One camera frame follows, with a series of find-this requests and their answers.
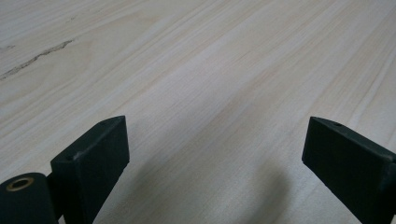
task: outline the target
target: wooden table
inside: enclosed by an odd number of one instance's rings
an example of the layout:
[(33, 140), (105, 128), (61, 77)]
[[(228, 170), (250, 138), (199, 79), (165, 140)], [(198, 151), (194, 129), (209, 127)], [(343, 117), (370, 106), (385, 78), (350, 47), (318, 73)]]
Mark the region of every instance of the wooden table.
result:
[(125, 115), (96, 223), (359, 223), (302, 164), (306, 128), (395, 150), (395, 56), (394, 0), (5, 0), (0, 181)]

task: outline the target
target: brass ring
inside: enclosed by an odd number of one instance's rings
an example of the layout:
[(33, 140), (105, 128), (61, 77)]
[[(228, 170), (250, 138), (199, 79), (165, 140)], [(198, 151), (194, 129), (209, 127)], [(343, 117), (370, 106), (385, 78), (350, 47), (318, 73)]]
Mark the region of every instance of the brass ring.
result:
[(33, 184), (35, 180), (32, 177), (22, 177), (12, 181), (7, 185), (7, 191), (18, 191), (21, 189), (25, 189)]

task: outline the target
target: black plastic part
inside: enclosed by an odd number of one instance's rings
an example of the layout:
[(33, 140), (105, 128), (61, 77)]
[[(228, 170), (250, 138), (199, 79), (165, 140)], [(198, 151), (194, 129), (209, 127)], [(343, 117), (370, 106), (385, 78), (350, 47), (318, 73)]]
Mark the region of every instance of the black plastic part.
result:
[(104, 120), (51, 162), (67, 223), (93, 223), (129, 162), (125, 117)]
[(0, 185), (0, 223), (58, 223), (47, 178), (39, 173), (15, 176)]
[(363, 224), (389, 224), (396, 155), (347, 127), (312, 117), (303, 162)]

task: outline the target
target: light wood tabletop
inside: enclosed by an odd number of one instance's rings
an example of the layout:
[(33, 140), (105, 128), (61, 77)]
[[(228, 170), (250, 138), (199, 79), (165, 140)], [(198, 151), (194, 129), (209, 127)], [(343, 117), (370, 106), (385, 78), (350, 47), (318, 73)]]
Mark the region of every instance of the light wood tabletop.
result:
[(396, 149), (396, 1), (0, 2), (0, 182), (125, 115), (95, 223), (359, 223), (302, 163), (310, 116)]

